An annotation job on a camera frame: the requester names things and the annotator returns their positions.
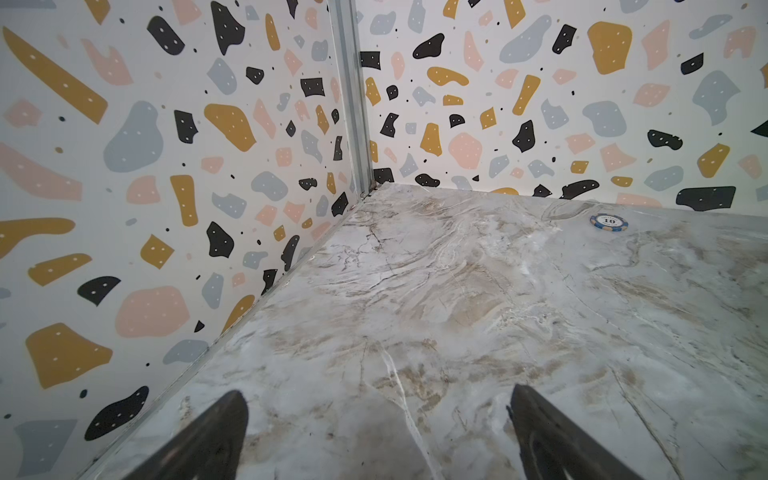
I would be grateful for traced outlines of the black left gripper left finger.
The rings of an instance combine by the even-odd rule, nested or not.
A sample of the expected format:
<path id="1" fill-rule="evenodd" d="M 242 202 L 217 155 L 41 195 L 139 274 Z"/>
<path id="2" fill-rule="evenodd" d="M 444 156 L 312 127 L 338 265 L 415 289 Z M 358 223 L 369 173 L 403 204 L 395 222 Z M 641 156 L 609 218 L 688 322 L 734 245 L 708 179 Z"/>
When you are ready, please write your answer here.
<path id="1" fill-rule="evenodd" d="M 127 478 L 234 479 L 248 419 L 248 405 L 242 393 L 229 391 Z"/>

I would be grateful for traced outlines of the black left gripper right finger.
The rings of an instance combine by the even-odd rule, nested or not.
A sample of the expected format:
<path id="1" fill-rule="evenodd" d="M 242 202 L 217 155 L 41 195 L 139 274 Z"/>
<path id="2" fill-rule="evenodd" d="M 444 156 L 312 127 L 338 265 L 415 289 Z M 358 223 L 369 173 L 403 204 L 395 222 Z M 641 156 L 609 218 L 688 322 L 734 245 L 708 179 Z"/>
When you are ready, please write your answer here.
<path id="1" fill-rule="evenodd" d="M 529 385 L 514 386 L 507 412 L 528 479 L 639 477 Z"/>

